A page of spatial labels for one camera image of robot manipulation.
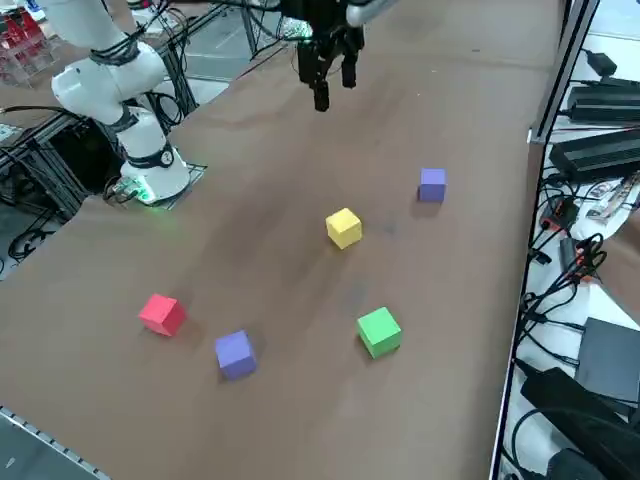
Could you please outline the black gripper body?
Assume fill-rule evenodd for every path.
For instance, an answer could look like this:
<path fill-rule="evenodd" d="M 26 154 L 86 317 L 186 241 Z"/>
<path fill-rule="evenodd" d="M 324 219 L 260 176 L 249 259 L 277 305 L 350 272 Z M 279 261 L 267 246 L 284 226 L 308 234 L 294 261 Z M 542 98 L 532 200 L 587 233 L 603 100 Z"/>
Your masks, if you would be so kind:
<path fill-rule="evenodd" d="M 285 17 L 304 21 L 311 28 L 310 35 L 297 35 L 291 40 L 344 42 L 349 32 L 348 5 L 347 1 L 335 0 L 281 0 L 279 10 Z"/>

